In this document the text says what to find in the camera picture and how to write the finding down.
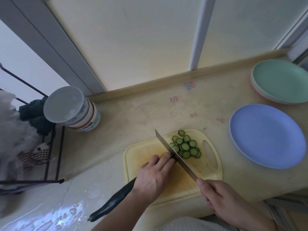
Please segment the person's left hand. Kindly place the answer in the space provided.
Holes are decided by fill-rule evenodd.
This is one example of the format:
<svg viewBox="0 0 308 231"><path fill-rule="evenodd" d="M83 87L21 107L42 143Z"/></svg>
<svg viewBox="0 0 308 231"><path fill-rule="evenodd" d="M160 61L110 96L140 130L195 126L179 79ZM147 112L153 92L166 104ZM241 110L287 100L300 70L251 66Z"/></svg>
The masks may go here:
<svg viewBox="0 0 308 231"><path fill-rule="evenodd" d="M165 190L168 175L169 173L144 173L141 167L131 192L145 197L152 204Z"/></svg>

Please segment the person's right hand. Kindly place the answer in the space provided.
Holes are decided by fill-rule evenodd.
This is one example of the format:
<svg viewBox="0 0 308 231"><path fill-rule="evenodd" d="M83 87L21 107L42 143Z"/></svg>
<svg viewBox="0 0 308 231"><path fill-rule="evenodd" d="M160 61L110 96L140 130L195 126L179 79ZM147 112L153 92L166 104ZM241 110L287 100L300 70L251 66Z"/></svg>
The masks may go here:
<svg viewBox="0 0 308 231"><path fill-rule="evenodd" d="M223 215L231 212L244 212L246 202L229 184L214 180L215 191L218 194L216 208L213 210L215 214Z"/></svg>

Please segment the steel kitchen cleaver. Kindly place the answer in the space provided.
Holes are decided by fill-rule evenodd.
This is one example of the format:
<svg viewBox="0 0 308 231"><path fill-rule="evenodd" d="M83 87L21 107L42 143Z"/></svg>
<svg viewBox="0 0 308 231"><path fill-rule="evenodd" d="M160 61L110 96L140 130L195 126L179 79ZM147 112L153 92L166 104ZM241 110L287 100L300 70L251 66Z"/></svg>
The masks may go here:
<svg viewBox="0 0 308 231"><path fill-rule="evenodd" d="M172 155L173 158L181 165L181 167L186 171L186 173L197 182L197 175L191 170L191 168L184 162L184 160L180 157L180 155L167 143L167 141L158 133L155 129L155 134L157 139L163 144L163 146L167 149L167 151Z"/></svg>

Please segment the dark green cucumber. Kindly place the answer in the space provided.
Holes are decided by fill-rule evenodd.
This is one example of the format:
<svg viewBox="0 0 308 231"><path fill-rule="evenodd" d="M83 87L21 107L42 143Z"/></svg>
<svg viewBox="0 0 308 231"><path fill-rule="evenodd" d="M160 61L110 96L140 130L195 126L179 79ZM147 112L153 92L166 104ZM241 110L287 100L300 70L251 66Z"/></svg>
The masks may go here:
<svg viewBox="0 0 308 231"><path fill-rule="evenodd" d="M102 218L109 214L113 209L115 209L131 192L133 189L136 178L127 183L124 187L122 187L119 191L117 191L101 208L93 212L87 221L95 222L98 219Z"/></svg>

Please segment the person's right forearm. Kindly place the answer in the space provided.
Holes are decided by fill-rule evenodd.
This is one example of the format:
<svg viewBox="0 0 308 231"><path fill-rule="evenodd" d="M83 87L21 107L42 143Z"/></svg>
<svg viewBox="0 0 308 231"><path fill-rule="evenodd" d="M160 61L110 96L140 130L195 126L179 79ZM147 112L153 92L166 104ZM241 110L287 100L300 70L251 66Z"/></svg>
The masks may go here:
<svg viewBox="0 0 308 231"><path fill-rule="evenodd" d="M283 231L274 220L256 210L216 215L226 223L243 231Z"/></svg>

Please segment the person's left forearm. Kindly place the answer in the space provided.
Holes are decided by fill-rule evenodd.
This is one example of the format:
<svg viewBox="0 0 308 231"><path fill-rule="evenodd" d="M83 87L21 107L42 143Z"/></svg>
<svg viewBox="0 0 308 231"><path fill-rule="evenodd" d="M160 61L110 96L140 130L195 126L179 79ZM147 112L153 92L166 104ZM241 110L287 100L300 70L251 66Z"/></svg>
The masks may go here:
<svg viewBox="0 0 308 231"><path fill-rule="evenodd" d="M132 231L149 205L150 202L145 197L129 193L91 231Z"/></svg>

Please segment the yellow plastic cutting board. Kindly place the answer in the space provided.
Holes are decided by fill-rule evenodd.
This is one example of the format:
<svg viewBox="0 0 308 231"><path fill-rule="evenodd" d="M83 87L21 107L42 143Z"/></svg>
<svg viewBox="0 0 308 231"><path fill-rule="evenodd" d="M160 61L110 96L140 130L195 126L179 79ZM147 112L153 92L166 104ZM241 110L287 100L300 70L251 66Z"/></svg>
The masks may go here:
<svg viewBox="0 0 308 231"><path fill-rule="evenodd" d="M197 159L191 156L189 159L184 159L185 163L187 163L199 178L204 180L222 180L223 172L221 161L210 139L203 132L196 129L185 129L184 131L197 142L197 146L201 151L200 158ZM217 168L214 168L207 158L206 151L203 147L204 141L206 141L213 150L218 164ZM137 176L139 168L144 163L148 162L152 155L162 156L166 152L167 149L157 138L128 146L123 154L125 182L129 183L132 181ZM193 181L179 163L175 163L170 171L168 184L164 192L150 205L149 209L163 207L175 202L194 198L198 195L200 195L200 191L197 183Z"/></svg>

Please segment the person's white garment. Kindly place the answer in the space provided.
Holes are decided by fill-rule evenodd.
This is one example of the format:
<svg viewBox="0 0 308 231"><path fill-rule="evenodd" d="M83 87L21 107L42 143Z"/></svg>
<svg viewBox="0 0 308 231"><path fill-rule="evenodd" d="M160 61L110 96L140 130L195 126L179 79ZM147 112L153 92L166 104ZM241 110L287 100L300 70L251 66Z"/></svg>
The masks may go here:
<svg viewBox="0 0 308 231"><path fill-rule="evenodd" d="M153 231L228 231L223 226L192 217L179 217Z"/></svg>

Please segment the blue plate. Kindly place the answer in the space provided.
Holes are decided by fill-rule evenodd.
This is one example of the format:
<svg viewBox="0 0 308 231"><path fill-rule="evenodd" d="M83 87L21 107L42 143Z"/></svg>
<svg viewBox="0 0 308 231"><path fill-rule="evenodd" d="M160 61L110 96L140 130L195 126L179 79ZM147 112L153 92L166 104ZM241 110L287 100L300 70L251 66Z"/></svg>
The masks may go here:
<svg viewBox="0 0 308 231"><path fill-rule="evenodd" d="M249 104L239 108L230 118L229 131L239 151L264 167L291 168L306 156L307 142L300 126L272 106Z"/></svg>

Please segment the striped container with clear lid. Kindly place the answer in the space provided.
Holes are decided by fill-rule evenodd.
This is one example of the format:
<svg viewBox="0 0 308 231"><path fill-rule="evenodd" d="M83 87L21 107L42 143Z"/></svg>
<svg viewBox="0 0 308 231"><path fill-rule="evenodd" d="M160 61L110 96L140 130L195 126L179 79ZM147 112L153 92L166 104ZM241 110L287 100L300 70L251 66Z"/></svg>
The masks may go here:
<svg viewBox="0 0 308 231"><path fill-rule="evenodd" d="M77 132L89 132L101 121L101 113L80 89L65 86L54 91L43 107L45 118Z"/></svg>

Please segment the pink plate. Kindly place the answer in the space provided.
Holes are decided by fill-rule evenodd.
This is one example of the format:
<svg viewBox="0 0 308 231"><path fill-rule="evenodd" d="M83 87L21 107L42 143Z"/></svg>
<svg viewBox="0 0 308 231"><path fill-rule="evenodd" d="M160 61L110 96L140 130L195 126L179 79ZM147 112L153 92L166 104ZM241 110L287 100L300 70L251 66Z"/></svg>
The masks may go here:
<svg viewBox="0 0 308 231"><path fill-rule="evenodd" d="M284 104L284 105L299 105L299 104L306 104L306 103L308 103L308 102L303 102L303 103L288 103L288 102L283 102L283 101L279 101L279 100L273 99L273 98L269 97L268 95L262 93L261 90L256 86L256 83L255 83L255 81L254 81L254 79L253 79L252 72L251 72L251 75L250 75L250 80L251 80L252 87L254 88L254 90L256 91L256 93L258 93L261 97L263 97L263 98L266 99L266 100L269 100L269 101L272 101L272 102L278 103L278 104Z"/></svg>

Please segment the checkered fabric pouch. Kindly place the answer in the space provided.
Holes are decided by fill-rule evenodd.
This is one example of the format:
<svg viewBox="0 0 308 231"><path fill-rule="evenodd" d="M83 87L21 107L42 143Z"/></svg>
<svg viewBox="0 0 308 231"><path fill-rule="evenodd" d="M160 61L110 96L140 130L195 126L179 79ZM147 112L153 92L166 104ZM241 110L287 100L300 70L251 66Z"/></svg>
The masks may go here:
<svg viewBox="0 0 308 231"><path fill-rule="evenodd" d="M47 164L50 160L51 147L42 143L34 150L17 155L18 163L24 168Z"/></svg>

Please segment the green plate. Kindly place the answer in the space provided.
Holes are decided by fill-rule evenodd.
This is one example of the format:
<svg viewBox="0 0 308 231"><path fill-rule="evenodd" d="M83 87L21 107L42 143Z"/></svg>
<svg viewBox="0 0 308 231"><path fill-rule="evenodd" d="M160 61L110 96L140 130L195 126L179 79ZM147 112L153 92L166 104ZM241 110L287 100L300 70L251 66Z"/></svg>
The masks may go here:
<svg viewBox="0 0 308 231"><path fill-rule="evenodd" d="M253 79L262 93L288 103L308 102L308 71L284 60L269 59L252 69Z"/></svg>

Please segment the grey white plastic bag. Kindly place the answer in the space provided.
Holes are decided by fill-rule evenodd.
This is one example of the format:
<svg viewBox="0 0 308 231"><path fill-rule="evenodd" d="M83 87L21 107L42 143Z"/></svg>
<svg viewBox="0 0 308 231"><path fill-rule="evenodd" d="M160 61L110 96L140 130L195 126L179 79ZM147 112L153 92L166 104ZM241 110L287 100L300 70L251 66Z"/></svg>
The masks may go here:
<svg viewBox="0 0 308 231"><path fill-rule="evenodd" d="M15 98L0 90L0 180L9 174L22 177L24 167L18 163L17 155L34 150L44 137L28 121L20 120L19 110L12 105Z"/></svg>

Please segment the grey window frame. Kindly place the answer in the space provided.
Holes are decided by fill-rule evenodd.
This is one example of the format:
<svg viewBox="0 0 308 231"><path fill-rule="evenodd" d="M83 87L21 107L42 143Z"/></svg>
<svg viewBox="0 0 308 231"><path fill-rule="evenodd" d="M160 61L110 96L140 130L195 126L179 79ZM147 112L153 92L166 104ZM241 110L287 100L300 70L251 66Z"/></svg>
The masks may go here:
<svg viewBox="0 0 308 231"><path fill-rule="evenodd" d="M0 21L92 95L291 46L308 0L0 0Z"/></svg>

